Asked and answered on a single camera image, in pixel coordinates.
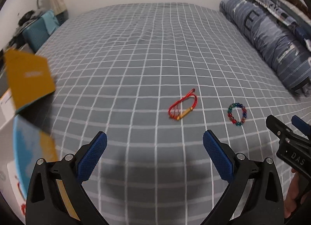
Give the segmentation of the person's right hand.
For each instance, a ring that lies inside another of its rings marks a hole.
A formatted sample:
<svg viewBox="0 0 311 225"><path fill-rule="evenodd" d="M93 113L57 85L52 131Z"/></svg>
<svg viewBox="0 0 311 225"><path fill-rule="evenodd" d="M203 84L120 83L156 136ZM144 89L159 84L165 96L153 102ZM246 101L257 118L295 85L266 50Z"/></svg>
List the person's right hand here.
<svg viewBox="0 0 311 225"><path fill-rule="evenodd" d="M296 209L297 203L296 198L299 194L299 173L292 169L294 177L289 185L286 198L284 200L284 217L289 218L292 212Z"/></svg>

